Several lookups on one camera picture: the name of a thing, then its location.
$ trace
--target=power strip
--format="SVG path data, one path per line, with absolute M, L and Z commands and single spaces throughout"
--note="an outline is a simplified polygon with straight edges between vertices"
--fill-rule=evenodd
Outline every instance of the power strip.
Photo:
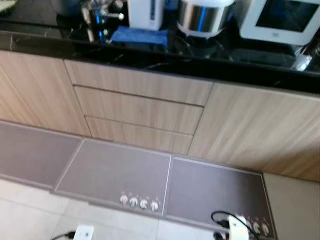
M 79 225 L 76 228 L 73 240 L 91 240 L 94 235 L 95 228 L 93 226 Z

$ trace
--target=rice cooker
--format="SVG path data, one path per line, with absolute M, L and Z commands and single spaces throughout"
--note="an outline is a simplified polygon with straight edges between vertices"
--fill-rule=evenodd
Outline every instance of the rice cooker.
M 218 35 L 233 15 L 235 0 L 179 0 L 177 26 L 187 36 Z

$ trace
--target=tile floor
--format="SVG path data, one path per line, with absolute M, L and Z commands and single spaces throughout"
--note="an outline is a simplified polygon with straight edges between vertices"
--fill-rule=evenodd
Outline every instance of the tile floor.
M 276 210 L 276 225 L 281 226 L 277 229 L 279 240 L 319 240 L 320 185 L 271 174 L 266 175 L 266 185 L 271 206 Z M 80 224 L 95 227 L 93 240 L 213 239 L 208 230 L 92 206 L 0 180 L 0 240 L 50 240 Z M 307 234 L 308 238 L 300 238 L 301 229 L 304 229 L 301 234 Z

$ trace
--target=blue towel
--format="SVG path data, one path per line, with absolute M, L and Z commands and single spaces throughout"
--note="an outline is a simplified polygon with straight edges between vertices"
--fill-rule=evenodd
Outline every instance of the blue towel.
M 145 43 L 168 46 L 168 30 L 152 31 L 126 26 L 119 26 L 111 37 L 119 43 Z

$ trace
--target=black countertop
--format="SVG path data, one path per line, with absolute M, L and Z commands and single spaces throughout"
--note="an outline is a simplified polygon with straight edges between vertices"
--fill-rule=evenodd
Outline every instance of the black countertop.
M 218 36 L 199 39 L 177 30 L 176 12 L 167 11 L 164 19 L 168 46 L 116 43 L 110 38 L 117 20 L 90 29 L 81 17 L 57 15 L 50 0 L 20 0 L 10 13 L 0 15 L 0 49 L 320 94 L 319 40 L 303 48 L 247 40 L 234 21 Z

